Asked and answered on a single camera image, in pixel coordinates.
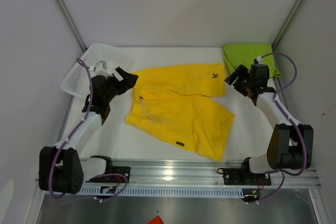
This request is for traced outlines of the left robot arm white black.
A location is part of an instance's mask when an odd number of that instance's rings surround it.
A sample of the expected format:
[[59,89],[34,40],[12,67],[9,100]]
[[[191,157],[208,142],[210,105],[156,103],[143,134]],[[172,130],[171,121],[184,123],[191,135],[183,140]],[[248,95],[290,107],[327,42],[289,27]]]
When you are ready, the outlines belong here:
[[92,155],[81,161],[80,154],[95,132],[107,120],[111,101],[135,87],[138,76],[117,67],[118,79],[103,69],[89,78],[89,94],[82,108],[82,117],[77,125],[54,146],[45,146],[39,153],[39,188],[55,197],[77,194],[84,182],[126,181],[124,174],[115,174],[112,159]]

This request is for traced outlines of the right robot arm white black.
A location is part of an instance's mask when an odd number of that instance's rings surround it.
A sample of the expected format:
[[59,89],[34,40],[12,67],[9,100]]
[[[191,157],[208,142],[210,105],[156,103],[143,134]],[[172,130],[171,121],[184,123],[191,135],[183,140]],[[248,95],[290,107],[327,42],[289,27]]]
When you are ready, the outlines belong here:
[[254,63],[250,68],[239,65],[225,79],[236,91],[249,97],[266,117],[273,132],[266,153],[244,159],[240,179],[251,184],[259,174],[283,172],[299,176],[309,168],[312,160],[313,128],[296,120],[276,96],[276,90],[268,86],[269,68]]

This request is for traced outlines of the lime green shorts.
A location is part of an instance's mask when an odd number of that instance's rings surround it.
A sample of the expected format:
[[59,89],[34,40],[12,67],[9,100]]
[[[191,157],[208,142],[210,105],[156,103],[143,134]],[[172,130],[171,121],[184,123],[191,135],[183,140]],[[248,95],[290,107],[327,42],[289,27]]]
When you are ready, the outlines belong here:
[[225,44],[223,46],[224,63],[228,75],[231,75],[239,65],[250,69],[254,59],[272,53],[271,44],[249,43],[249,44]]

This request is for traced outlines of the yellow shorts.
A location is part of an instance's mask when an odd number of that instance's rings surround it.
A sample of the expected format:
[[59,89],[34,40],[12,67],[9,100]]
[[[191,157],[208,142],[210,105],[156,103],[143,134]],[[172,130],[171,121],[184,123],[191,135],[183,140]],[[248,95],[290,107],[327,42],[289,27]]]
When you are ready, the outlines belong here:
[[214,161],[223,159],[235,120],[214,101],[226,94],[223,62],[148,68],[135,75],[128,125]]

